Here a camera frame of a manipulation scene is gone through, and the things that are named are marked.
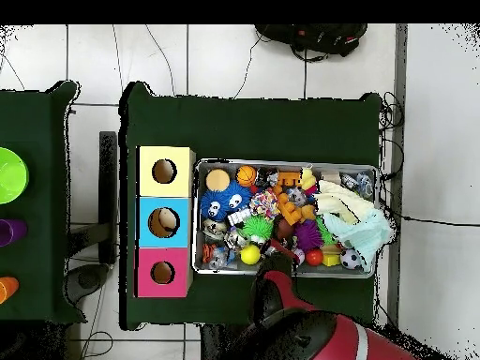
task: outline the blue box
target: blue box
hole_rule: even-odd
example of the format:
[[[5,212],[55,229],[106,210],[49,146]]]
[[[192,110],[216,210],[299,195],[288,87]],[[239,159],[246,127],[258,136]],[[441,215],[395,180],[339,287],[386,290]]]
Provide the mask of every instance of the blue box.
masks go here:
[[[163,207],[173,210],[180,218],[180,226],[170,237],[156,237],[148,228],[150,214]],[[140,198],[140,248],[189,248],[190,231],[190,198]]]

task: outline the orange cup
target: orange cup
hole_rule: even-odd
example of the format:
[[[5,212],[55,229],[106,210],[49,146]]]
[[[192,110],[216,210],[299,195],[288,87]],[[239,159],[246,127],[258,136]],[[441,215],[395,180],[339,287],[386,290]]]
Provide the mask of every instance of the orange cup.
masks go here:
[[[19,281],[15,277],[0,277],[0,304],[3,304],[19,289]]]

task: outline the dark green tablecloth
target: dark green tablecloth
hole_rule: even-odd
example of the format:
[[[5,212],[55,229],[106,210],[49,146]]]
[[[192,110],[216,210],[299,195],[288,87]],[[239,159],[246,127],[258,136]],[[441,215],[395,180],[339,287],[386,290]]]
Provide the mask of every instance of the dark green tablecloth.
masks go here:
[[[20,282],[19,290],[0,305],[0,320],[83,319],[63,295],[68,186],[64,120],[76,90],[76,83],[60,82],[46,93],[0,91],[0,146],[23,159],[30,178],[17,200],[0,204],[0,218],[28,224],[24,239],[0,247],[0,277]]]
[[[189,146],[198,158],[241,158],[378,166],[380,97],[361,100],[153,97],[141,82],[122,96],[121,323],[246,323],[252,277],[198,275],[185,299],[134,298],[135,146]],[[299,278],[302,298],[369,322],[374,278]]]

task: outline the metal tray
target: metal tray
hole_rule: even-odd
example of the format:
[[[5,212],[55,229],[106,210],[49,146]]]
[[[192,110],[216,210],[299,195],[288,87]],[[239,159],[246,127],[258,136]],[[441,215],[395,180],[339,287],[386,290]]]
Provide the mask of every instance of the metal tray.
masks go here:
[[[263,161],[263,160],[238,160],[238,159],[215,159],[203,158],[197,161],[194,173],[197,177],[197,184],[193,187],[193,246],[192,267],[199,274],[219,274],[219,275],[255,275],[259,269],[260,262],[256,265],[246,265],[239,259],[231,263],[232,268],[223,268],[219,270],[207,269],[202,263],[204,234],[202,232],[202,223],[204,217],[200,214],[200,198],[207,190],[205,177],[210,170],[223,169],[234,179],[237,169],[242,165],[250,165],[256,169],[259,167],[277,168],[282,172],[298,172],[302,167],[312,166],[313,174],[319,179],[322,171],[337,171],[356,175],[358,173],[367,173],[373,184],[373,195],[370,200],[375,208],[379,208],[379,171],[373,166],[362,166],[355,164],[332,164],[332,163],[300,163],[285,161]],[[341,265],[336,266],[310,266],[306,263],[298,266],[297,276],[300,278],[370,278],[375,273],[376,258],[373,259],[370,272],[361,270],[348,270]]]

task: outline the black bag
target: black bag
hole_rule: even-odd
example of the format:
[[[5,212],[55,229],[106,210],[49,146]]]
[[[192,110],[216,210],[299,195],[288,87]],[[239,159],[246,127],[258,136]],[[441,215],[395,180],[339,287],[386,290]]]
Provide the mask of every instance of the black bag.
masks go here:
[[[322,61],[328,54],[347,56],[358,47],[366,23],[256,24],[259,37],[290,45],[293,54],[307,62]],[[312,50],[325,55],[305,59],[298,53]]]

